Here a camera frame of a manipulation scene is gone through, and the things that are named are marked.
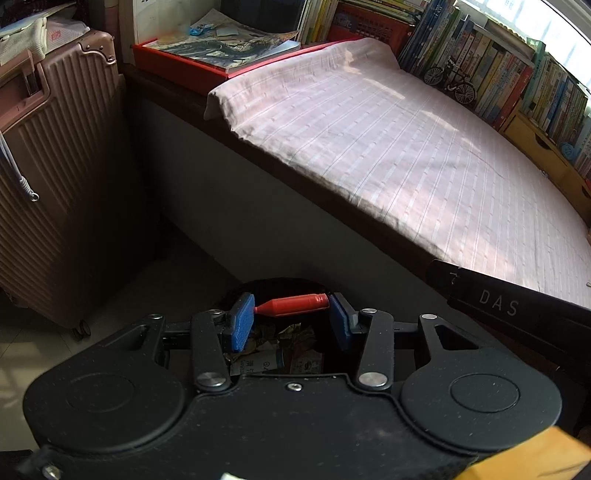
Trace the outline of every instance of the mattress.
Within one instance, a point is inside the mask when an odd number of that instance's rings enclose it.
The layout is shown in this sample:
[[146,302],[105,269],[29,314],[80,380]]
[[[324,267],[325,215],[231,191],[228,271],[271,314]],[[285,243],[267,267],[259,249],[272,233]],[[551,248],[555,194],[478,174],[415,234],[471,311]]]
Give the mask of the mattress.
[[532,162],[366,38],[214,89],[250,143],[436,258],[591,308],[583,220]]

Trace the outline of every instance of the wooden drawer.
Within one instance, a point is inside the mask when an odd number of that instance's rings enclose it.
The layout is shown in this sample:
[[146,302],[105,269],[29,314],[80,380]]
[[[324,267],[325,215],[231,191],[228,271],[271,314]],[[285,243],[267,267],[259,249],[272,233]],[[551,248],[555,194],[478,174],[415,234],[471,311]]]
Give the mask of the wooden drawer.
[[538,135],[533,125],[526,124],[519,115],[511,120],[504,135],[540,169],[545,171],[556,185],[568,172],[569,166],[554,152],[550,140]]
[[587,226],[591,226],[591,192],[581,176],[574,169],[568,169],[558,187]]

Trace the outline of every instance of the red cylindrical object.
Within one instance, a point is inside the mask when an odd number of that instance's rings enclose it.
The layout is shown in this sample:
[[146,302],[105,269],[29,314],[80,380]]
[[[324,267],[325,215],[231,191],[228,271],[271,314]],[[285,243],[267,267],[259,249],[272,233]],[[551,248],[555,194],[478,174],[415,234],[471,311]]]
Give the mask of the red cylindrical object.
[[329,298],[326,293],[309,293],[266,301],[255,307],[255,313],[268,317],[286,317],[298,313],[316,312],[329,307]]

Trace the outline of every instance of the window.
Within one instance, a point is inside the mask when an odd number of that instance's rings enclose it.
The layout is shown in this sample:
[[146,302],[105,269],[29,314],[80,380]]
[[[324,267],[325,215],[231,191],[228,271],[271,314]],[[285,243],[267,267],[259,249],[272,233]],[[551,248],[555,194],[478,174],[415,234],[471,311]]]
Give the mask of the window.
[[523,38],[546,43],[546,50],[591,89],[591,45],[542,0],[463,0]]

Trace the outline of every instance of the wooden cabinet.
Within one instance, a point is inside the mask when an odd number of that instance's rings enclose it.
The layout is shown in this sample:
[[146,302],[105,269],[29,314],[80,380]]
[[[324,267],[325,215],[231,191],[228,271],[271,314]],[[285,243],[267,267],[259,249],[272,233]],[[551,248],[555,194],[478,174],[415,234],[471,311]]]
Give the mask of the wooden cabinet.
[[587,226],[591,226],[591,190],[546,135],[515,107],[500,132],[558,187]]

